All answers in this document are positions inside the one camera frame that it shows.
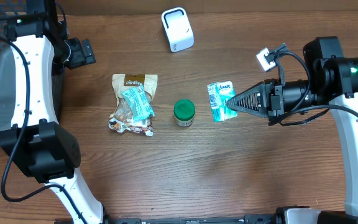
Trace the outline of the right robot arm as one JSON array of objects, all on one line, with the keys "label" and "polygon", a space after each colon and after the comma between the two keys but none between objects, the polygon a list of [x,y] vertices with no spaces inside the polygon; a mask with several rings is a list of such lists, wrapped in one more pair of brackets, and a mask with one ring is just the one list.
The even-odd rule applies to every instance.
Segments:
[{"label": "right robot arm", "polygon": [[271,215],[248,215],[246,223],[358,223],[358,57],[344,56],[335,36],[317,37],[303,47],[298,61],[306,80],[260,82],[233,96],[227,106],[286,126],[287,118],[314,111],[331,113],[341,142],[346,178],[344,210],[325,211],[307,206],[279,207]]}]

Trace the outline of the green lid white jar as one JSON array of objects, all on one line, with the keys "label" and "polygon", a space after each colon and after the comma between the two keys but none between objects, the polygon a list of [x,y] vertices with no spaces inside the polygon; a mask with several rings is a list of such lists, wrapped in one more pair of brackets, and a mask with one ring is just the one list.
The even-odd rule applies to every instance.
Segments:
[{"label": "green lid white jar", "polygon": [[173,109],[175,122],[181,127],[189,127],[195,118],[195,105],[189,99],[178,100]]}]

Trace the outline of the beige Pantree snack pouch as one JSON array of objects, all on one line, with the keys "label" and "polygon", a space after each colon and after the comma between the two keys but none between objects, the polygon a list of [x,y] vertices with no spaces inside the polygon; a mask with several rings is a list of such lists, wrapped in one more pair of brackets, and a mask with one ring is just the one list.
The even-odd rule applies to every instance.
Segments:
[{"label": "beige Pantree snack pouch", "polygon": [[133,133],[152,137],[154,135],[152,118],[154,116],[150,116],[147,119],[134,121],[132,111],[123,98],[121,91],[125,91],[134,86],[143,84],[147,99],[152,105],[152,100],[157,90],[158,76],[155,74],[114,74],[112,76],[111,84],[116,96],[117,107],[115,111],[109,116],[109,128],[118,133],[130,131]]}]

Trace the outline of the Kleenex tissue pack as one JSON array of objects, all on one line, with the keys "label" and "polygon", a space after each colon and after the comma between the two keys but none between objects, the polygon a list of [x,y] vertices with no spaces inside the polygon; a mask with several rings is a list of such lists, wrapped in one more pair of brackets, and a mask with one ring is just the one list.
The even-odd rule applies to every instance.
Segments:
[{"label": "Kleenex tissue pack", "polygon": [[227,101],[236,95],[231,81],[211,83],[207,90],[214,122],[237,117],[237,111],[227,106]]}]

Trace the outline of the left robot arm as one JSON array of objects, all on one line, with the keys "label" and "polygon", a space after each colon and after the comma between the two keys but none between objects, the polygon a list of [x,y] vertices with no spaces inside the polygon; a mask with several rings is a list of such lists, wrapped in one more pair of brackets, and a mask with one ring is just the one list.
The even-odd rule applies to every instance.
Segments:
[{"label": "left robot arm", "polygon": [[96,61],[89,40],[68,38],[66,21],[58,20],[61,11],[55,1],[27,1],[25,15],[7,20],[16,100],[10,129],[0,131],[0,146],[9,164],[55,193],[73,223],[107,223],[103,204],[81,174],[78,141],[55,112],[52,78]]}]

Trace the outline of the teal snack packet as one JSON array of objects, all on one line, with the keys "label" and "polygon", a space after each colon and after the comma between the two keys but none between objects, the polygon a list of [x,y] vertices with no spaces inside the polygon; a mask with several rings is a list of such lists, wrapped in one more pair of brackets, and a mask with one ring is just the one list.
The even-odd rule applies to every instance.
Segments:
[{"label": "teal snack packet", "polygon": [[121,94],[132,111],[134,121],[155,116],[152,106],[147,99],[143,84],[121,91]]}]

